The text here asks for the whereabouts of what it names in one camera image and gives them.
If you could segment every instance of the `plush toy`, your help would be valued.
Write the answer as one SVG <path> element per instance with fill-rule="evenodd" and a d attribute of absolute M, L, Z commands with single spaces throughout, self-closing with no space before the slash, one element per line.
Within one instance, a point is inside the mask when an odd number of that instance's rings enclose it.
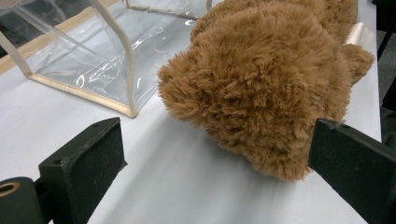
<path fill-rule="evenodd" d="M 267 175 L 299 180 L 317 118 L 340 121 L 374 56 L 345 45 L 356 0 L 225 0 L 159 72 L 171 114 Z"/>

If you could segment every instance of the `teddy bear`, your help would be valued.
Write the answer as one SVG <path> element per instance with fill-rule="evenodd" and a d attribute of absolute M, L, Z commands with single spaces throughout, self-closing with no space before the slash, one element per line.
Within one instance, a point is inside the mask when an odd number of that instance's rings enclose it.
<path fill-rule="evenodd" d="M 374 56 L 345 44 L 357 0 L 224 0 L 159 71 L 175 118 L 265 175 L 304 179 L 317 118 L 341 121 Z"/>

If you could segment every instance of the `clear plastic bag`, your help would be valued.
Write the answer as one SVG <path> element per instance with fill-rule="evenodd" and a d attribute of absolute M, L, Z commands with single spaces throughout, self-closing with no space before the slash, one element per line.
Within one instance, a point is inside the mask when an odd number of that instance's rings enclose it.
<path fill-rule="evenodd" d="M 23 20 L 27 43 L 0 43 L 28 78 L 135 117 L 205 13 L 204 0 L 7 0 L 0 25 Z"/>

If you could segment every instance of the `white table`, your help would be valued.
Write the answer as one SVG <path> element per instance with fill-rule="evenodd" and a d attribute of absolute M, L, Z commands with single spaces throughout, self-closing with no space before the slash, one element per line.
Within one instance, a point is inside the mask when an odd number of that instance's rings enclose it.
<path fill-rule="evenodd" d="M 359 1 L 374 33 L 375 6 Z M 380 139 L 377 64 L 353 88 L 346 124 Z M 204 130 L 172 119 L 155 95 L 136 119 L 27 80 L 0 76 L 0 180 L 39 177 L 37 165 L 102 119 L 120 117 L 125 160 L 90 223 L 365 223 L 315 173 L 288 183 L 261 175 Z"/>

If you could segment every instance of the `teddy bear ear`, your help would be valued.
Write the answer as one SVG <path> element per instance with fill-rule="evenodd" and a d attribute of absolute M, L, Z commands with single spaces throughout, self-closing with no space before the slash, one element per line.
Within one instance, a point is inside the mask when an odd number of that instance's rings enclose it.
<path fill-rule="evenodd" d="M 159 94 L 163 103 L 177 119 L 189 121 L 195 127 L 202 124 L 197 88 L 191 83 L 191 63 L 186 53 L 178 54 L 159 71 Z"/>
<path fill-rule="evenodd" d="M 359 45 L 347 44 L 342 47 L 347 60 L 349 72 L 352 74 L 352 85 L 364 77 L 374 62 L 374 55 Z"/>

